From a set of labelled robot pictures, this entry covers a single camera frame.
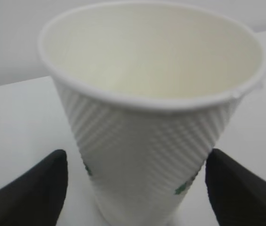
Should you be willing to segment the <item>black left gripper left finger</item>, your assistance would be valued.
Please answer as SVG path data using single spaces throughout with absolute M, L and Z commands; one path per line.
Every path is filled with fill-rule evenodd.
M 67 187 L 67 155 L 55 150 L 0 189 L 0 226 L 55 226 Z

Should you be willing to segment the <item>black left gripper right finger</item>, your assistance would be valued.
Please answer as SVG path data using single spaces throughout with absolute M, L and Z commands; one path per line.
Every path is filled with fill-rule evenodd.
M 220 226 L 266 226 L 266 181 L 219 149 L 206 161 L 209 202 Z

